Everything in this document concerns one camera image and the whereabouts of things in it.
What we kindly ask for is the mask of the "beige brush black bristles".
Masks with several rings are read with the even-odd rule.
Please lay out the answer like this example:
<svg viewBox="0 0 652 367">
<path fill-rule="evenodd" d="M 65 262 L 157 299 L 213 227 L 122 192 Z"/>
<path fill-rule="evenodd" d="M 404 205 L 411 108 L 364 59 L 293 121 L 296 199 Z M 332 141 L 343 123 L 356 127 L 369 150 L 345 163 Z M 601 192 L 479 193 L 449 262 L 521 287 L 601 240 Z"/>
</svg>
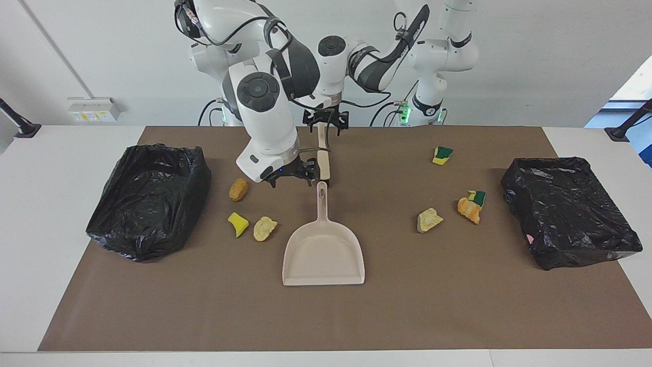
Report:
<svg viewBox="0 0 652 367">
<path fill-rule="evenodd" d="M 319 180 L 329 185 L 331 179 L 331 169 L 329 163 L 329 124 L 319 122 L 317 124 L 318 148 L 317 164 L 319 165 Z"/>
</svg>

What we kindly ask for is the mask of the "beige plastic dustpan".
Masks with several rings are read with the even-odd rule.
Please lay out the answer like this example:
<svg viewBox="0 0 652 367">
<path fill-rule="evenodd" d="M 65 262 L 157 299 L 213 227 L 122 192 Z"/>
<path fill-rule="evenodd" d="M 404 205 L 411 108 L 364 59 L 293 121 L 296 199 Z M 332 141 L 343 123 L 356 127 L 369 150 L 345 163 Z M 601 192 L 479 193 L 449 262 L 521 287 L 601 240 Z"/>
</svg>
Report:
<svg viewBox="0 0 652 367">
<path fill-rule="evenodd" d="M 328 218 L 328 184 L 316 185 L 316 220 L 295 230 L 283 258 L 284 286 L 363 285 L 365 262 L 356 235 Z"/>
</svg>

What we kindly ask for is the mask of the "large beige sponge chunk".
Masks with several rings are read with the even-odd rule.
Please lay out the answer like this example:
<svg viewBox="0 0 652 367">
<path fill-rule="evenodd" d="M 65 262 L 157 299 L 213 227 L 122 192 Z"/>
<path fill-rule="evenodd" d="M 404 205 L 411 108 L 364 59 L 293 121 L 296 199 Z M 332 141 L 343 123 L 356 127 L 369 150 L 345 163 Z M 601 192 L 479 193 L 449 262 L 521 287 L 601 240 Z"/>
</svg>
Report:
<svg viewBox="0 0 652 367">
<path fill-rule="evenodd" d="M 426 233 L 443 221 L 444 219 L 438 214 L 438 212 L 433 209 L 433 207 L 429 207 L 417 216 L 417 232 Z"/>
</svg>

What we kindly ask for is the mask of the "black bag lined bin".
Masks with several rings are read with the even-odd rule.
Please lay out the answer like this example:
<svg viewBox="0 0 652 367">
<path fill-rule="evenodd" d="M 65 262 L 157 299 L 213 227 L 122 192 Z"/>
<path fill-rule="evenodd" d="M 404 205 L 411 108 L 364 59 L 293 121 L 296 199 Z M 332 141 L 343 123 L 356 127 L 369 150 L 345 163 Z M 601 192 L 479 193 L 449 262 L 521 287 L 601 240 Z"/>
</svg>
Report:
<svg viewBox="0 0 652 367">
<path fill-rule="evenodd" d="M 182 249 L 211 184 L 203 149 L 163 144 L 126 148 L 86 228 L 100 247 L 135 262 Z"/>
<path fill-rule="evenodd" d="M 643 250 L 584 158 L 517 158 L 500 183 L 525 239 L 535 239 L 528 249 L 541 269 L 587 267 Z"/>
</svg>

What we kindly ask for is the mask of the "plain yellow sponge piece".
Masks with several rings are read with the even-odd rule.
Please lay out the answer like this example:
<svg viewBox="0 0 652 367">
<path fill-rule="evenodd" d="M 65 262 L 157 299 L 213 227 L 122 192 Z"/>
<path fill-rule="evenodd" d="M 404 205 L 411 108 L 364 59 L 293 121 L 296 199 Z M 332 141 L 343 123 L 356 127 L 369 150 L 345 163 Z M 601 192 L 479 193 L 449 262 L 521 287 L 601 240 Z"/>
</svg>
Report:
<svg viewBox="0 0 652 367">
<path fill-rule="evenodd" d="M 232 212 L 227 220 L 234 229 L 234 236 L 236 239 L 239 238 L 250 225 L 249 221 L 240 216 L 237 212 Z"/>
</svg>

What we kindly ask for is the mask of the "brown table mat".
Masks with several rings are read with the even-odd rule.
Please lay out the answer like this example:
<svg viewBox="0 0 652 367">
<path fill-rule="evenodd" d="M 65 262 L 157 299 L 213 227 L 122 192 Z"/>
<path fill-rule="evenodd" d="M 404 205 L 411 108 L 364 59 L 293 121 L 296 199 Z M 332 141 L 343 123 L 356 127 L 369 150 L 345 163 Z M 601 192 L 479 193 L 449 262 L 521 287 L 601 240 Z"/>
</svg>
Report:
<svg viewBox="0 0 652 367">
<path fill-rule="evenodd" d="M 620 264 L 545 271 L 530 255 L 499 183 L 515 158 L 555 155 L 542 128 L 352 128 L 332 139 L 329 217 L 356 234 L 363 285 L 284 286 L 296 228 L 316 190 L 294 177 L 252 183 L 244 128 L 148 127 L 141 144 L 203 148 L 212 183 L 180 251 L 135 263 L 90 243 L 40 351 L 321 351 L 652 348 L 652 319 Z M 432 163 L 434 149 L 454 153 Z M 457 211 L 485 191 L 479 224 Z M 433 207 L 444 221 L 417 232 Z M 232 212 L 250 225 L 239 238 Z M 254 239 L 263 216 L 277 221 Z"/>
</svg>

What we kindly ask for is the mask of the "black clamp stand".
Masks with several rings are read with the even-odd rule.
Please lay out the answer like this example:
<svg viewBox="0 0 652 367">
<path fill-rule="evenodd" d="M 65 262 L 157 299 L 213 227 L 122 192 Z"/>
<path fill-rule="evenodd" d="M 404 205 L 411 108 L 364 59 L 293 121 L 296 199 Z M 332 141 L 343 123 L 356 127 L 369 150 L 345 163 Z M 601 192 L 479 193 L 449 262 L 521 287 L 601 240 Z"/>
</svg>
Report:
<svg viewBox="0 0 652 367">
<path fill-rule="evenodd" d="M 39 132 L 42 127 L 39 123 L 32 123 L 24 118 L 21 114 L 14 111 L 2 98 L 0 98 L 0 111 L 16 125 L 18 132 L 15 134 L 17 139 L 30 139 Z"/>
<path fill-rule="evenodd" d="M 637 111 L 617 127 L 605 127 L 605 133 L 614 142 L 629 142 L 627 132 L 630 128 L 636 127 L 652 118 L 652 98 L 647 100 Z"/>
</svg>

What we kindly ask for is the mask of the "white wall outlet box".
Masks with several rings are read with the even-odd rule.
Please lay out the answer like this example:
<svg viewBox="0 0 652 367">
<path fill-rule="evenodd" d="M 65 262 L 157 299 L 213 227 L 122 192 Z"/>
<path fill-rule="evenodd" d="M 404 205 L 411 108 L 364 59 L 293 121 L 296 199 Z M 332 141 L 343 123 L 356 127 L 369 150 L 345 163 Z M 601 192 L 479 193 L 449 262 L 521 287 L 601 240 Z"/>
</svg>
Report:
<svg viewBox="0 0 652 367">
<path fill-rule="evenodd" d="M 118 104 L 110 97 L 68 97 L 68 115 L 75 123 L 117 122 L 121 115 Z"/>
</svg>

